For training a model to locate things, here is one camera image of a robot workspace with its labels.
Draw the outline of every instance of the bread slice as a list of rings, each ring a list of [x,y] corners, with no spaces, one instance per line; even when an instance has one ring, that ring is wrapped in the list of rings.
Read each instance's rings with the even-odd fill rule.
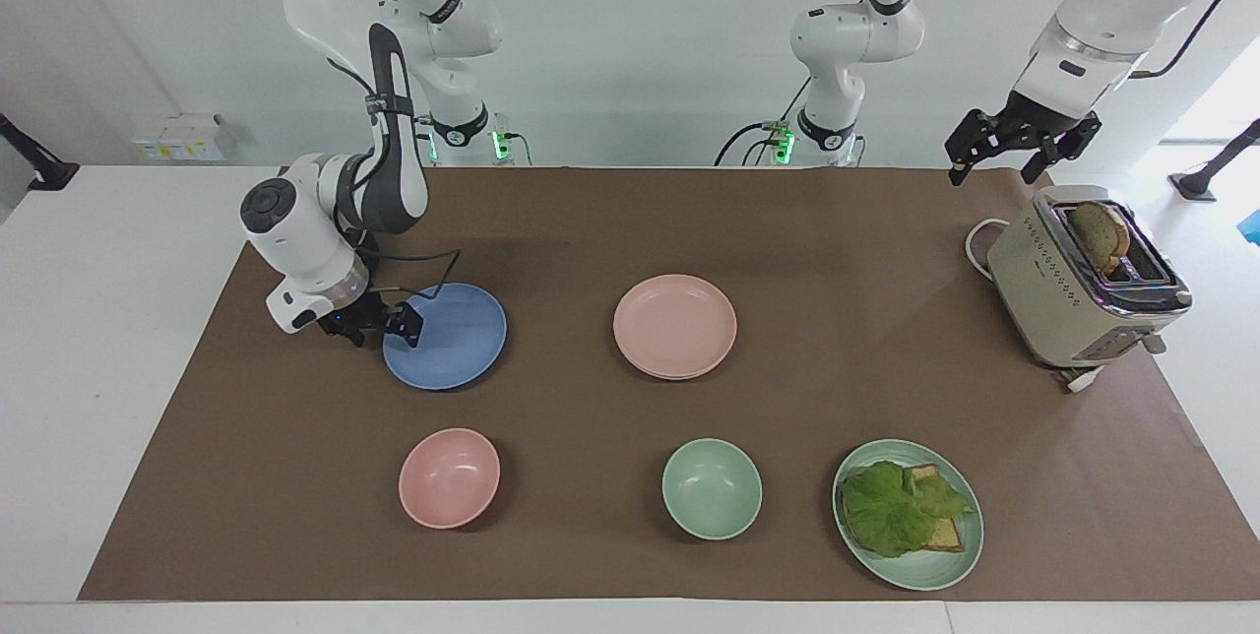
[[[1129,226],[1120,213],[1108,204],[1085,202],[1068,217],[1081,241],[1081,251],[1102,275],[1120,267],[1120,258],[1129,253]]]
[[[941,470],[935,464],[921,464],[910,468],[910,476],[915,481],[927,476],[940,476],[940,474]],[[924,546],[924,550],[941,553],[960,553],[964,551],[963,538],[958,534],[958,526],[954,524],[954,518],[936,518],[936,528],[932,531],[931,537],[927,538],[927,545]]]

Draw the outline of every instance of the brown table mat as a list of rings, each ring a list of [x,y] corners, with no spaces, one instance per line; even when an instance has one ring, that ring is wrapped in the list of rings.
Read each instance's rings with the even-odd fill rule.
[[[81,599],[922,599],[868,575],[832,519],[839,461],[881,437],[940,451],[984,509],[979,565],[932,596],[1260,599],[1260,543],[1152,359],[1065,395],[964,258],[969,227],[1023,207],[1016,173],[961,189],[905,170],[428,178],[428,217],[386,248],[465,248],[455,280],[508,310],[498,366],[432,395],[378,352],[286,337],[263,306],[277,276],[247,248]],[[679,384],[611,334],[621,294],[665,272],[706,276],[740,318],[728,359]],[[495,442],[503,484],[470,527],[427,531],[398,468],[452,426]],[[662,504],[665,459],[702,436],[765,481],[730,542],[692,539]]]

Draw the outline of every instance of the cream-colored toaster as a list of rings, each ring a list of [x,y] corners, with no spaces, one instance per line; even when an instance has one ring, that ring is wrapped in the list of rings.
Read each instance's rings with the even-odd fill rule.
[[[1104,276],[1070,222],[1077,204],[1108,204],[1124,218],[1129,253]],[[1057,368],[1106,366],[1137,345],[1164,350],[1159,330],[1189,310],[1189,289],[1128,204],[1102,187],[1048,187],[989,250],[989,271],[1038,360]]]

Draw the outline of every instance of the pink bowl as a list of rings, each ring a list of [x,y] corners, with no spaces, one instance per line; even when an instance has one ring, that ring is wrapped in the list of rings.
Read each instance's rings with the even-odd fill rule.
[[[407,516],[428,528],[459,528],[481,516],[499,489],[499,452],[481,432],[454,427],[411,450],[398,474]]]
[[[722,290],[689,275],[662,275],[630,289],[612,316],[617,348],[639,371],[665,379],[717,368],[735,347],[735,308]]]

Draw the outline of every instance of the lettuce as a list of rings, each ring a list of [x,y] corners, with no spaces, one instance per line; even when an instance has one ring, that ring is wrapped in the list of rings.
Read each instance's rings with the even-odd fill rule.
[[[872,464],[847,478],[842,510],[858,545],[895,558],[921,550],[936,518],[970,513],[961,494],[940,476],[915,480],[908,469],[891,461]]]

